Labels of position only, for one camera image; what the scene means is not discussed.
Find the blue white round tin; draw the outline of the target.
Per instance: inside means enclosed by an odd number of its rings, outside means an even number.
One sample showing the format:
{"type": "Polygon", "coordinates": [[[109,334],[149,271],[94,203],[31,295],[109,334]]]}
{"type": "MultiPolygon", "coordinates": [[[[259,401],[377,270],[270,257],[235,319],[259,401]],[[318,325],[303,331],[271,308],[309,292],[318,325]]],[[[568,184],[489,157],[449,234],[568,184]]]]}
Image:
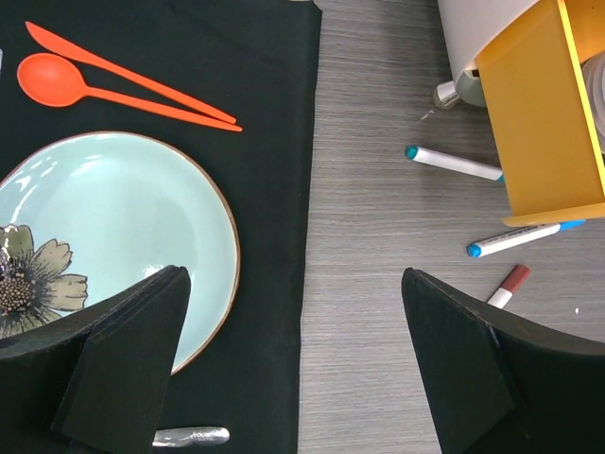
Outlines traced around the blue white round tin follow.
{"type": "Polygon", "coordinates": [[[604,152],[604,52],[586,61],[581,72],[596,125],[597,140],[601,152],[604,152]]]}

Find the cream round drawer cabinet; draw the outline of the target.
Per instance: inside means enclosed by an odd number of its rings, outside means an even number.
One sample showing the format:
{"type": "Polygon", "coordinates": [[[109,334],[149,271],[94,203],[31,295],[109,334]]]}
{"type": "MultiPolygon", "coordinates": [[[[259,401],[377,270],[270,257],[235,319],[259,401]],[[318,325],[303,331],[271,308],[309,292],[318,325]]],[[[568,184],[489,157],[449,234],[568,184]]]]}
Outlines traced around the cream round drawer cabinet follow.
{"type": "Polygon", "coordinates": [[[604,160],[581,64],[601,1],[440,1],[455,89],[488,110],[510,227],[604,215],[604,160]]]}

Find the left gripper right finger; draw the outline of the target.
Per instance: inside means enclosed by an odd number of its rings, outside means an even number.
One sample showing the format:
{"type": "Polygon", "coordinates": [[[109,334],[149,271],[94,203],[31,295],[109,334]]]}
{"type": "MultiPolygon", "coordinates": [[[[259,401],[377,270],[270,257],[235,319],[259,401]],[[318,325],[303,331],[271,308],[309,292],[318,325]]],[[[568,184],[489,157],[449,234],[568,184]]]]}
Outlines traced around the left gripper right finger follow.
{"type": "Polygon", "coordinates": [[[441,452],[603,452],[603,343],[412,268],[402,296],[441,452]]]}

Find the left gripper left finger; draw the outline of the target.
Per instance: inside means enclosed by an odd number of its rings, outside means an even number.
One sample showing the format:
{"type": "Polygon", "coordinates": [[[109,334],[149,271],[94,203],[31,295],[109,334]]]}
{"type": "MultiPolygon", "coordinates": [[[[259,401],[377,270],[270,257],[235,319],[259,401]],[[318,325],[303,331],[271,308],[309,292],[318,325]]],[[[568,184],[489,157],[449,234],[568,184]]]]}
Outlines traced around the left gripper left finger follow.
{"type": "Polygon", "coordinates": [[[3,339],[2,452],[150,452],[190,288],[187,269],[168,266],[3,339]]]}

